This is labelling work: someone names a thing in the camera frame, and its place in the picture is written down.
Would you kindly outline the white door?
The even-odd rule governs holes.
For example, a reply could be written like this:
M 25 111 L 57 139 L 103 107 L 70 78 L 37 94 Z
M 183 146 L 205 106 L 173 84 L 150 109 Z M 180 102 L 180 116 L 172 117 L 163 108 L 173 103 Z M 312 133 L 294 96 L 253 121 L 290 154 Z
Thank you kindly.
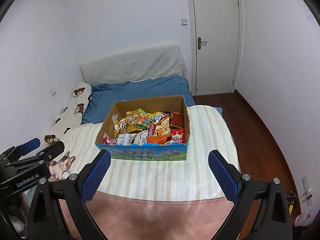
M 241 0 L 188 0 L 193 95 L 232 93 L 240 68 Z M 197 38 L 207 45 L 197 48 Z

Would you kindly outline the dark red sauce packet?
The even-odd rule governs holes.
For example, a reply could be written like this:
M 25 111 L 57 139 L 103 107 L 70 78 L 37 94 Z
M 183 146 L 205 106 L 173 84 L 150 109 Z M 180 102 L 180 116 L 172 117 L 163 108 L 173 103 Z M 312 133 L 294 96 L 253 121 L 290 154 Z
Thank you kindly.
M 170 127 L 173 129 L 184 128 L 184 115 L 178 112 L 170 112 Z

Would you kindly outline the white wall socket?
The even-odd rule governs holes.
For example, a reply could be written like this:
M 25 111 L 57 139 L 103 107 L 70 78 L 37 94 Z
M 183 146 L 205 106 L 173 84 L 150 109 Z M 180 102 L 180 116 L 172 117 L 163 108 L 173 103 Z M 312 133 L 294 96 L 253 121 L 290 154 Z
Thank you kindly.
M 51 94 L 52 97 L 54 97 L 56 95 L 56 90 L 54 88 L 52 88 L 50 90 L 50 94 Z

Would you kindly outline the yellow cracker snack bag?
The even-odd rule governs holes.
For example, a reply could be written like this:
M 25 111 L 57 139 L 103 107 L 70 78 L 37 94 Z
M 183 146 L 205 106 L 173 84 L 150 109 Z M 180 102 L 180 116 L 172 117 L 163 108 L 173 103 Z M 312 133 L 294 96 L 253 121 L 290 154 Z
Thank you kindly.
M 136 109 L 126 113 L 126 133 L 133 133 L 143 130 L 138 126 L 141 111 L 141 109 Z

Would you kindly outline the bright red snack packet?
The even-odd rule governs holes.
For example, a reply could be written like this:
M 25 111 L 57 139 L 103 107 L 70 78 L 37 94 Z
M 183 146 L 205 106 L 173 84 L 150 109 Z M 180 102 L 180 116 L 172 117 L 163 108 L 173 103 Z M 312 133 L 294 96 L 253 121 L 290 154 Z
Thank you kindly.
M 117 140 L 114 138 L 109 137 L 109 135 L 107 133 L 104 133 L 103 135 L 103 143 L 105 145 L 116 145 Z

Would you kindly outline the blue bed sheet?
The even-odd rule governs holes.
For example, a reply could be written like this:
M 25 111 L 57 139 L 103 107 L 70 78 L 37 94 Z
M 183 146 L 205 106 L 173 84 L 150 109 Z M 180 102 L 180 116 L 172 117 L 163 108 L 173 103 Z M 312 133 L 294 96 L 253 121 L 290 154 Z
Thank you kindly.
M 188 107 L 196 105 L 187 79 L 179 75 L 138 82 L 101 83 L 91 88 L 91 100 L 82 117 L 82 124 L 103 122 L 112 105 L 123 100 L 182 95 Z

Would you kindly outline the white quilted headboard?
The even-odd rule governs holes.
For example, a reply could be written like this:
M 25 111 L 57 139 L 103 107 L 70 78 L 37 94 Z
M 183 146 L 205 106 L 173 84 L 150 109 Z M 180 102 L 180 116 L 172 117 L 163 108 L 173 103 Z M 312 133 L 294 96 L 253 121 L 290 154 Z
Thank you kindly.
M 101 83 L 138 82 L 147 79 L 186 76 L 186 66 L 178 46 L 166 45 L 110 55 L 80 65 L 85 82 Z

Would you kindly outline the red chicken snack packet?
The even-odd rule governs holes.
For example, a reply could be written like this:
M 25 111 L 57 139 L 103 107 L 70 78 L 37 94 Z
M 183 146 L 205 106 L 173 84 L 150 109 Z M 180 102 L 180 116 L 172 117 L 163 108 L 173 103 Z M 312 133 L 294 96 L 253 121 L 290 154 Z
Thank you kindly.
M 171 136 L 171 141 L 177 142 L 180 144 L 185 143 L 185 137 L 184 137 L 184 129 L 183 128 L 177 128 L 177 129 L 171 129 L 170 130 L 170 136 Z

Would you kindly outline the blue green cardboard box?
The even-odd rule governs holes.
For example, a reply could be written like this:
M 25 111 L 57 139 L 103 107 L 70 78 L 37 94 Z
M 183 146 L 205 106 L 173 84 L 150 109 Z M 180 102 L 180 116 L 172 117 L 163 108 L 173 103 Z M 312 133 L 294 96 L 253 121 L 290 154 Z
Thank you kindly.
M 184 96 L 160 96 L 114 103 L 95 145 L 113 159 L 185 161 L 189 135 Z

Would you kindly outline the striped cream pink blanket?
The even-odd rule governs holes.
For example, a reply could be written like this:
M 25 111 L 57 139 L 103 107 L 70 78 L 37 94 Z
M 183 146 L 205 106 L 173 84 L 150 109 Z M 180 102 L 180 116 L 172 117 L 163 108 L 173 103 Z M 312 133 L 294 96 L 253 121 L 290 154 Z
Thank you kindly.
M 211 239 L 229 202 L 208 165 L 218 150 L 238 156 L 222 115 L 210 106 L 188 108 L 191 135 L 185 161 L 111 162 L 87 208 L 108 239 Z

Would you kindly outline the orange snack packet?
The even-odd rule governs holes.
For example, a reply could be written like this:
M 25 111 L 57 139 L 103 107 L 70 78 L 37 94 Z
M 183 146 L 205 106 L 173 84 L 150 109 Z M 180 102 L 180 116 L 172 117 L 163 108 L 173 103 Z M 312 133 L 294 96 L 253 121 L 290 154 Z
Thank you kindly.
M 147 137 L 148 144 L 158 144 L 158 145 L 165 145 L 165 143 L 169 140 L 170 135 L 159 135 L 159 136 L 151 136 Z

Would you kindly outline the white snack packet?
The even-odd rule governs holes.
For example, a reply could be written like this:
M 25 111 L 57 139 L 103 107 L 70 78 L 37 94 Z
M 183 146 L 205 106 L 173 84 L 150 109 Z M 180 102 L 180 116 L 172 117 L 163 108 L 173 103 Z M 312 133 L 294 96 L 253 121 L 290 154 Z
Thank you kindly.
M 142 146 L 144 143 L 147 143 L 148 133 L 148 130 L 140 131 L 139 133 L 137 133 L 133 140 L 133 144 Z
M 136 134 L 119 134 L 116 145 L 130 146 L 135 140 Z

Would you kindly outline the bear print long pillow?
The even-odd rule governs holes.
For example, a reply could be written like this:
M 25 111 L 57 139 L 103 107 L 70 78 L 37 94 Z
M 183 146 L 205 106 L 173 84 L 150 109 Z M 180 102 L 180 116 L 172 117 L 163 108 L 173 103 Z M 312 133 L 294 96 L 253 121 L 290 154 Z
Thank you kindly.
M 83 115 L 91 100 L 91 94 L 92 88 L 89 84 L 81 82 L 77 85 L 68 105 L 44 136 L 44 141 L 48 145 L 61 140 L 70 129 L 81 125 Z

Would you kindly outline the yellow mushroom snack bag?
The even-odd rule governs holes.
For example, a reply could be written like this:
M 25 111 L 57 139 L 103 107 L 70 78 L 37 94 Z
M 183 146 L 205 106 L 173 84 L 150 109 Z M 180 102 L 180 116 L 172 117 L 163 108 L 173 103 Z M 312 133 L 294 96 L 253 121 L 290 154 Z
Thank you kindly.
M 119 134 L 126 133 L 126 118 L 122 118 L 121 120 L 114 119 L 114 136 L 117 138 Z

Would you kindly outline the wall socket with plug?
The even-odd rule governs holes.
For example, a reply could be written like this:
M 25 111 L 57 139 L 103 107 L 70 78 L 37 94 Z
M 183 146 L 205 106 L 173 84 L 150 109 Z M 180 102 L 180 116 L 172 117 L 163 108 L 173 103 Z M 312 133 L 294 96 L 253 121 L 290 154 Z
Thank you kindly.
M 304 176 L 302 178 L 302 184 L 304 189 L 304 193 L 303 193 L 304 200 L 309 200 L 312 197 L 312 193 L 311 193 L 311 188 L 309 186 L 309 181 L 307 176 Z

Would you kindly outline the Sedaap instant noodle packet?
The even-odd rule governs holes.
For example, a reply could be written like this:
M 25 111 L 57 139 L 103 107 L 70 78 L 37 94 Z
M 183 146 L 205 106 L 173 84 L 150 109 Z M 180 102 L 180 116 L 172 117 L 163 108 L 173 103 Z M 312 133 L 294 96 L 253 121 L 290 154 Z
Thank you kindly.
M 170 135 L 170 115 L 164 112 L 156 112 L 151 116 L 149 137 Z

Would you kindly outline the colourful candy ball bag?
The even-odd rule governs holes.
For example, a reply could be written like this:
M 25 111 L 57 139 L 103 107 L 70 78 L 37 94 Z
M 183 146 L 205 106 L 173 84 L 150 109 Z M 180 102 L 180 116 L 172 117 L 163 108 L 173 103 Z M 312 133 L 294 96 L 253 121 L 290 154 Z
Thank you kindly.
M 149 129 L 151 127 L 151 117 L 151 113 L 148 113 L 141 108 L 138 109 L 135 114 L 136 125 L 143 130 Z

